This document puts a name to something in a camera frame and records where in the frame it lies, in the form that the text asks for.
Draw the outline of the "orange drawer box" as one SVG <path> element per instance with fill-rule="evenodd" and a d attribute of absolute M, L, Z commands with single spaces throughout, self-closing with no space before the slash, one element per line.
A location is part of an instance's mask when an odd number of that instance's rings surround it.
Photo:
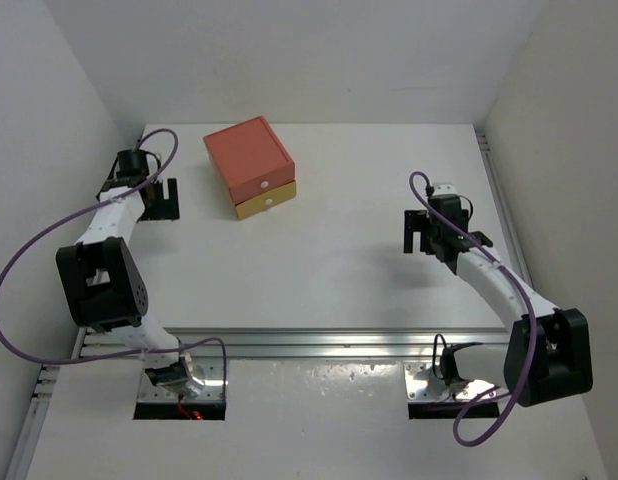
<path fill-rule="evenodd" d="M 295 180 L 295 163 L 264 116 L 203 137 L 234 204 Z"/>

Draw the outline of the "yellow drawer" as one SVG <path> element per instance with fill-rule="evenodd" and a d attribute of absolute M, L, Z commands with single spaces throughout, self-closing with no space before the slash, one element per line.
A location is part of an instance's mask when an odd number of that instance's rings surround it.
<path fill-rule="evenodd" d="M 244 220 L 264 212 L 281 203 L 293 199 L 297 194 L 297 182 L 291 181 L 285 185 L 259 194 L 234 206 L 238 220 Z"/>

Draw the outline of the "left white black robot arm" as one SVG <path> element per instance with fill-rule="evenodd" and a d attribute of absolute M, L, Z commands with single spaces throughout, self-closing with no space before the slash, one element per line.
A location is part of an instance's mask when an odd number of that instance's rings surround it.
<path fill-rule="evenodd" d="M 143 352 L 151 384 L 182 395 L 192 385 L 193 364 L 177 350 L 180 340 L 146 317 L 148 290 L 128 248 L 137 223 L 180 218 L 176 179 L 133 190 L 150 176 L 151 155 L 117 153 L 92 221 L 74 245 L 57 251 L 56 265 L 74 322 Z"/>

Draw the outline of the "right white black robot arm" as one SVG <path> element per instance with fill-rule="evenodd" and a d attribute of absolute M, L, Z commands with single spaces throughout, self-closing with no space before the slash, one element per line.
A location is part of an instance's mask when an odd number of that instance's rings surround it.
<path fill-rule="evenodd" d="M 491 239 L 468 231 L 470 213 L 456 194 L 434 195 L 434 208 L 404 213 L 403 251 L 434 256 L 486 302 L 509 333 L 504 349 L 480 342 L 446 346 L 434 371 L 446 385 L 487 381 L 519 389 L 530 407 L 589 392 L 593 368 L 588 322 L 562 309 L 507 268 Z"/>

